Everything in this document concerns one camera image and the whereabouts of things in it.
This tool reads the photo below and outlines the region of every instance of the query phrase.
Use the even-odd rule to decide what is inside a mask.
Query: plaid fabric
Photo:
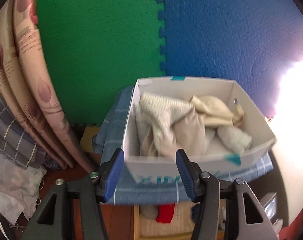
[[[15,120],[0,93],[0,152],[16,165],[39,168],[45,162],[46,152]]]
[[[99,133],[92,143],[95,153],[102,153],[101,163],[109,161],[116,148],[121,148],[133,87],[127,87],[116,96],[115,103],[107,114]],[[215,174],[219,179],[233,181],[242,177],[250,182],[273,170],[268,153],[252,167],[227,174]],[[110,204],[166,204],[186,201],[182,182],[162,184],[137,184],[124,165]]]

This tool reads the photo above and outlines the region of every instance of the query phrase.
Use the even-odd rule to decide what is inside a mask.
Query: green foam mat
[[[37,0],[45,60],[70,123],[101,124],[119,90],[165,74],[159,9],[156,0]]]

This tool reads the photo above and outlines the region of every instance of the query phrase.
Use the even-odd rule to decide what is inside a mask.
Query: pile of clothes
[[[175,158],[178,149],[184,149],[188,156],[243,155],[253,138],[239,128],[245,113],[235,104],[236,111],[231,112],[214,96],[193,96],[187,102],[143,93],[136,109],[140,156]],[[221,144],[220,151],[210,150],[215,138]],[[142,216],[162,223],[170,223],[173,211],[174,204],[140,205]]]

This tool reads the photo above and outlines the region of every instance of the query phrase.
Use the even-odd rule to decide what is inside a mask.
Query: dark patterned cloth
[[[39,168],[45,162],[58,165],[38,146],[28,133],[15,120],[0,93],[0,152],[16,165],[26,168]]]

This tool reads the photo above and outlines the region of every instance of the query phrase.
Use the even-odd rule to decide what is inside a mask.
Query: white box
[[[139,156],[135,110],[144,92],[186,101],[189,101],[193,95],[198,97],[211,95],[220,98],[232,112],[236,109],[234,99],[237,99],[245,112],[244,123],[240,128],[253,137],[252,146],[238,158],[240,163],[236,164],[228,160],[230,155],[226,155],[226,149],[215,136],[208,149],[210,152],[215,152],[214,155],[189,158],[190,161],[198,163],[203,171],[217,175],[248,168],[254,165],[276,142],[276,137],[266,123],[265,117],[236,81],[201,77],[138,79],[133,91],[122,143],[125,164],[137,183],[170,183],[180,180],[174,159]]]

